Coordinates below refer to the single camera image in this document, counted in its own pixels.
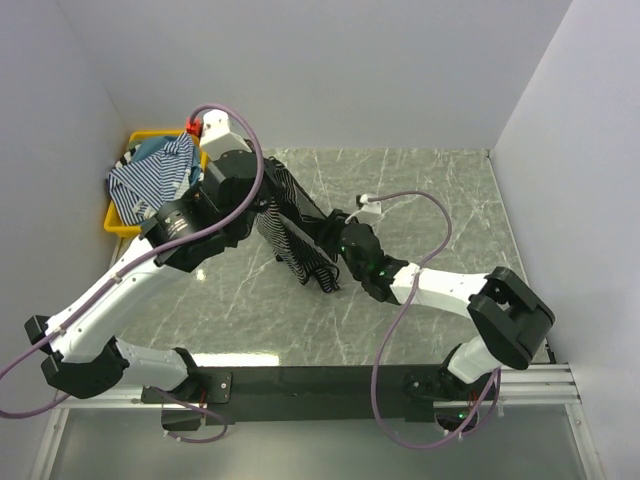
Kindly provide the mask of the black striped tank top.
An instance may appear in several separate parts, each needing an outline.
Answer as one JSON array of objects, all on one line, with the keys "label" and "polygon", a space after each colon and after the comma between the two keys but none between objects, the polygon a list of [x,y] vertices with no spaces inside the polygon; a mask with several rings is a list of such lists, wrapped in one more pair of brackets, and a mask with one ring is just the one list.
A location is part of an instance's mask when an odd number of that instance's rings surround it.
[{"label": "black striped tank top", "polygon": [[286,166],[274,157],[265,160],[264,180],[272,197],[256,216],[255,226],[277,261],[285,263],[305,285],[315,280],[324,293],[339,290],[337,256],[316,244],[327,216]]}]

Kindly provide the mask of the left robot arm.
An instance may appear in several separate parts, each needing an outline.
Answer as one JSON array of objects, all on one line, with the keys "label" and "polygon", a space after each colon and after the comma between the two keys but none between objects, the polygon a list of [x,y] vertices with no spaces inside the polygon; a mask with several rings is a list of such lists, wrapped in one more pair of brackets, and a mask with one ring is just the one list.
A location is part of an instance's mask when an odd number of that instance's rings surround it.
[{"label": "left robot arm", "polygon": [[143,348],[116,335],[164,286],[247,238],[277,184],[274,164],[264,160],[258,171],[252,152],[231,151],[209,162],[203,179],[145,221],[120,260],[78,300],[26,322],[31,343],[47,355],[41,364],[47,383],[79,399],[118,384],[159,387],[179,402],[193,399],[200,378],[187,350]]}]

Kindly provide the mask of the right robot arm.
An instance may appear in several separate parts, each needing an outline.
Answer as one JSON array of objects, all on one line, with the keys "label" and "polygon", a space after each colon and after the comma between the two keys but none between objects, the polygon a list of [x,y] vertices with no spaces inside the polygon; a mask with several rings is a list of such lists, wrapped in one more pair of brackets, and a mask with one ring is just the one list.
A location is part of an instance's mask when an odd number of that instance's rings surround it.
[{"label": "right robot arm", "polygon": [[380,303],[418,305],[469,319],[477,334],[455,346],[426,379],[414,379],[413,396],[457,400],[493,370],[525,370],[544,343],[555,315],[511,269],[461,274],[421,267],[386,254],[370,225],[334,210],[318,245],[339,254],[352,277]]}]

